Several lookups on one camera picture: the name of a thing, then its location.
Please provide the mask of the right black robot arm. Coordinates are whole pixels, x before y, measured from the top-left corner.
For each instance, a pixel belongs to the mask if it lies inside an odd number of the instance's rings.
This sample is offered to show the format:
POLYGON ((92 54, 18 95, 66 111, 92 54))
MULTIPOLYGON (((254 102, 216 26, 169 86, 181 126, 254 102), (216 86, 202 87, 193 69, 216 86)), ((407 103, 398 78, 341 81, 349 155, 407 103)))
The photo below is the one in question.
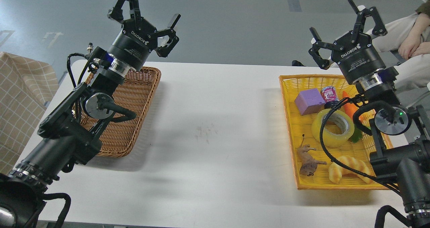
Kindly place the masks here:
POLYGON ((421 105, 404 107, 395 94, 394 80, 398 75, 394 67, 387 68, 375 50, 372 39, 387 34, 376 7, 358 9, 348 0, 357 18, 353 30, 333 43, 323 42, 316 29, 310 28, 315 39, 309 54, 318 66, 327 70, 329 60, 318 53, 324 48, 332 51, 331 59, 349 84, 359 93, 343 98, 323 117, 316 136, 329 159, 340 167, 370 178, 402 197, 403 216, 390 205, 378 210, 375 227, 382 228, 387 213, 391 213, 405 226, 428 228, 430 224, 430 148, 429 118, 421 105), (363 133, 373 137, 375 151, 370 153, 370 164, 375 176, 344 164, 332 156, 325 147, 324 129, 327 120, 345 103, 363 105, 353 115, 353 122, 363 133))

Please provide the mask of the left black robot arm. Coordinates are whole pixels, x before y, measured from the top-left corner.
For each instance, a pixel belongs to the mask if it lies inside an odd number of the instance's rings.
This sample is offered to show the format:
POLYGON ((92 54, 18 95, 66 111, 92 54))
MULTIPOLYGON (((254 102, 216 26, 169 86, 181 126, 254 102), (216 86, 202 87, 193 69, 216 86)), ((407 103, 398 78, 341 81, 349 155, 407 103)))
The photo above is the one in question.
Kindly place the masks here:
POLYGON ((111 122, 125 122, 137 114, 115 104, 113 94, 129 70, 139 71, 149 54, 167 57, 179 41, 175 14, 167 29, 157 30, 141 16, 139 0, 118 0, 108 18, 119 22, 121 32, 108 50, 88 46, 84 70, 94 73, 89 84, 77 84, 67 69, 74 89, 39 125, 42 141, 9 174, 1 174, 1 227, 34 228, 46 202, 63 199, 56 228, 69 212, 71 198, 65 193, 47 194, 48 185, 69 173, 75 164, 87 164, 102 147, 100 136, 111 122))

